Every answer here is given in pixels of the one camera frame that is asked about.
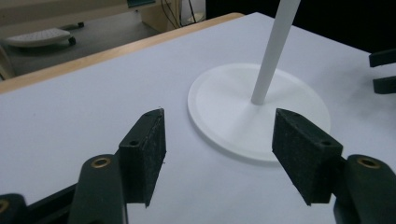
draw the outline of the white stand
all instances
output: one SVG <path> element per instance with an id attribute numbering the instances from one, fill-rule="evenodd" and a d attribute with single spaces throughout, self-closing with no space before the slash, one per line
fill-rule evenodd
<path id="1" fill-rule="evenodd" d="M 280 1 L 262 65 L 223 65 L 192 84 L 191 119 L 219 147 L 253 160 L 277 161 L 272 153 L 277 108 L 302 114 L 322 130 L 330 130 L 329 112 L 320 97 L 296 77 L 276 70 L 299 4 L 300 0 Z"/>

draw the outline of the floor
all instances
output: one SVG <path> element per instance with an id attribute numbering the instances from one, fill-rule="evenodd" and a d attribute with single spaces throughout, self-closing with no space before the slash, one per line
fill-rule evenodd
<path id="1" fill-rule="evenodd" d="M 82 28 L 78 28 L 77 24 L 62 27 L 76 38 L 75 46 L 69 46 L 68 41 L 31 49 L 11 47 L 2 41 L 0 44 L 7 53 L 16 76 L 21 76 L 158 34 L 141 21 L 138 11 L 84 21 L 84 24 Z"/>

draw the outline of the round disc base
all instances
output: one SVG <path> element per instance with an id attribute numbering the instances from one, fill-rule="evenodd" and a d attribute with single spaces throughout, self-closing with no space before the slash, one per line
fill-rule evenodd
<path id="1" fill-rule="evenodd" d="M 300 79 L 277 70 L 264 105 L 250 102 L 259 64 L 233 63 L 201 74 L 192 84 L 188 108 L 196 127 L 211 142 L 242 157 L 277 161 L 272 137 L 277 108 L 305 116 L 330 131 L 330 115 L 320 97 Z"/>

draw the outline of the white pole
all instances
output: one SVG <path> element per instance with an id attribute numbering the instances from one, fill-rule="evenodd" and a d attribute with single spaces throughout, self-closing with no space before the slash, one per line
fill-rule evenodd
<path id="1" fill-rule="evenodd" d="M 280 0 L 251 103 L 262 105 L 301 0 Z"/>

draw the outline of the white tabletop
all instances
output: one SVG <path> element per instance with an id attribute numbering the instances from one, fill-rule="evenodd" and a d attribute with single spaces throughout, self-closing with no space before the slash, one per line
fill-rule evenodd
<path id="1" fill-rule="evenodd" d="M 226 63 L 260 63 L 273 19 L 228 21 L 148 49 L 0 95 L 0 194 L 28 204 L 78 181 L 82 163 L 114 153 L 145 112 L 165 110 L 167 154 L 151 206 L 133 223 L 334 223 L 332 204 L 308 207 L 280 166 L 210 146 L 187 110 L 192 82 Z M 293 27 L 278 68 L 310 85 L 332 119 L 343 155 L 396 168 L 396 95 L 375 94 L 368 53 Z"/>

